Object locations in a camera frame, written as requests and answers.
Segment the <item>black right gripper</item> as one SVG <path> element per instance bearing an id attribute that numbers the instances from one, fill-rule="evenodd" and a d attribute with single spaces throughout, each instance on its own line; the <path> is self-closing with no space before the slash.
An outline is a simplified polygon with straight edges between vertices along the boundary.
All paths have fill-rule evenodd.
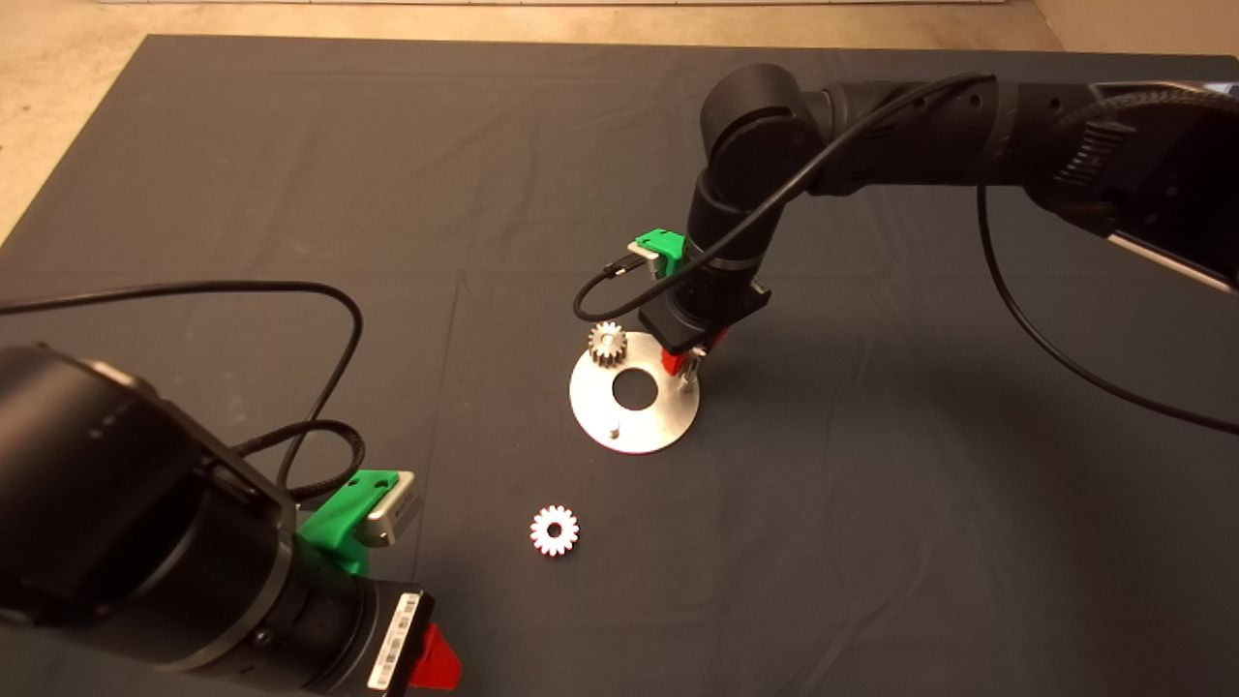
<path id="1" fill-rule="evenodd" d="M 710 345 L 715 352 L 731 326 L 764 310 L 769 300 L 769 287 L 756 281 L 753 270 L 729 272 L 704 266 L 642 305 L 639 322 L 663 347 L 662 370 L 675 378 L 685 352 L 695 345 Z"/>

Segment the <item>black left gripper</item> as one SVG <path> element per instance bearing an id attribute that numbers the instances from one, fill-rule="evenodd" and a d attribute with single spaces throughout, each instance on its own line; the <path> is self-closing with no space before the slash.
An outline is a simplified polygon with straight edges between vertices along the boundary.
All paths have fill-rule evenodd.
<path id="1" fill-rule="evenodd" d="M 269 693 L 404 696 L 455 691 L 462 662 L 416 583 L 295 572 L 242 644 L 242 682 Z"/>

